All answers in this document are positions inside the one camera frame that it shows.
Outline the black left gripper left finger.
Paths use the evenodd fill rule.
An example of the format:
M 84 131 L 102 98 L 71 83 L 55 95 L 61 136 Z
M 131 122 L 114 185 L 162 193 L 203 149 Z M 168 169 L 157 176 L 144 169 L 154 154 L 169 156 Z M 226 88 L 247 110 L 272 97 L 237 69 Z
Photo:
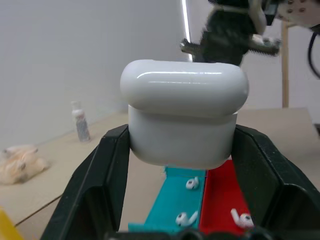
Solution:
M 109 130 L 73 172 L 41 240 L 104 240 L 118 231 L 129 156 L 129 126 Z

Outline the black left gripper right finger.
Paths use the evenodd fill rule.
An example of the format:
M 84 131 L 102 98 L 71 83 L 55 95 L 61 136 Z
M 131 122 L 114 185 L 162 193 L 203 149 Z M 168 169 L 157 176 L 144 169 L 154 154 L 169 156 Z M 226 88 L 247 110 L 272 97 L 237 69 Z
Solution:
M 237 125 L 231 157 L 255 224 L 270 231 L 320 231 L 320 191 L 267 135 Z

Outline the white earbud charging case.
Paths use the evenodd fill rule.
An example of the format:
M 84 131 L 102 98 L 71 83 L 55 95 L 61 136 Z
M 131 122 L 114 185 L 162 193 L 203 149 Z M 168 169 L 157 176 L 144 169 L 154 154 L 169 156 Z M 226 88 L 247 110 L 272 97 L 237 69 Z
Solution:
M 157 166 L 211 170 L 231 155 L 249 81 L 228 63 L 135 60 L 120 77 L 130 148 Z

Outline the red plastic bin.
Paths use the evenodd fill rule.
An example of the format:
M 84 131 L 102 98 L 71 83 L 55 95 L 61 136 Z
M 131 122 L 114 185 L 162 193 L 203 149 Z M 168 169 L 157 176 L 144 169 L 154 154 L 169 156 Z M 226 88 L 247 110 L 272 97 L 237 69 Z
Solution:
M 209 170 L 205 180 L 198 228 L 205 234 L 226 232 L 240 236 L 245 232 L 238 227 L 231 215 L 236 209 L 239 215 L 250 211 L 237 181 L 232 160 Z

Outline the teal plastic bin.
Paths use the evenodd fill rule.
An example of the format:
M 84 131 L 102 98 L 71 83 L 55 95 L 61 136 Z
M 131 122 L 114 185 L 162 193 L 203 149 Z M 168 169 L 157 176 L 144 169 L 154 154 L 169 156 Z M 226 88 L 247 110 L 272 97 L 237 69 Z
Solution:
M 173 234 L 188 227 L 199 228 L 207 172 L 166 166 L 164 173 L 164 183 L 145 222 L 128 223 L 130 232 L 167 232 Z M 198 188 L 186 189 L 186 182 L 194 177 L 199 179 Z M 198 211 L 198 217 L 191 226 L 181 227 L 176 224 L 176 217 L 180 213 L 186 212 L 190 218 L 195 211 Z

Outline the yellow plastic bin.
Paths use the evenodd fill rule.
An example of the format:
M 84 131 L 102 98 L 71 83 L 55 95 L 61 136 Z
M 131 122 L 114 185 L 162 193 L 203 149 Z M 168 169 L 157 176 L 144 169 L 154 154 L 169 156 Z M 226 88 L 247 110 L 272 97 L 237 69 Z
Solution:
M 12 221 L 0 207 L 0 240 L 24 240 Z

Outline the white earbud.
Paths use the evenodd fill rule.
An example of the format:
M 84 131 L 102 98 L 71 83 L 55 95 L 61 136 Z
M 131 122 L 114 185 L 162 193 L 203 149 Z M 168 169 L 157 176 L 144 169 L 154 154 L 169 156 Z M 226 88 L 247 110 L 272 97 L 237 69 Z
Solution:
M 255 226 L 251 215 L 248 213 L 239 215 L 237 210 L 235 208 L 232 208 L 230 214 L 234 223 L 241 229 L 251 229 Z
M 189 227 L 196 222 L 198 211 L 195 211 L 191 217 L 188 217 L 186 212 L 181 212 L 175 219 L 175 223 L 179 227 Z
M 198 177 L 190 178 L 185 184 L 185 188 L 187 190 L 195 190 L 198 188 L 198 186 L 199 186 L 199 178 Z

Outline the white spray bottle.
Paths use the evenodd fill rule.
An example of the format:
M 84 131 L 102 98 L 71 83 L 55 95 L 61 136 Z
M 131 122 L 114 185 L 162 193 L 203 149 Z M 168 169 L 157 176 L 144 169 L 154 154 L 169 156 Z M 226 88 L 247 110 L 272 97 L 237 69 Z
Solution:
M 71 102 L 71 115 L 73 117 L 77 136 L 80 142 L 88 142 L 91 140 L 88 123 L 86 120 L 85 111 L 82 108 L 80 101 Z

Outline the beige plush toy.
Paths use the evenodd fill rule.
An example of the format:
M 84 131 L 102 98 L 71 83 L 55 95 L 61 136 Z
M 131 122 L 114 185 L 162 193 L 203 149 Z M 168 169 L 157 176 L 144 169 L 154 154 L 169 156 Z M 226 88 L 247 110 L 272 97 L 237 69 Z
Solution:
M 38 155 L 32 144 L 16 145 L 0 150 L 0 185 L 24 183 L 49 169 L 50 163 Z

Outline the wooden post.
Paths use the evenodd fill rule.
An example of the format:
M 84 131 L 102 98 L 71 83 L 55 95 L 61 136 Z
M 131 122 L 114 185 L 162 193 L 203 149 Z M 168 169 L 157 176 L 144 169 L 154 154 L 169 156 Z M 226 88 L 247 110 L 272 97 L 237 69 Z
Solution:
M 282 70 L 282 108 L 289 107 L 289 22 L 283 21 L 281 25 L 281 70 Z

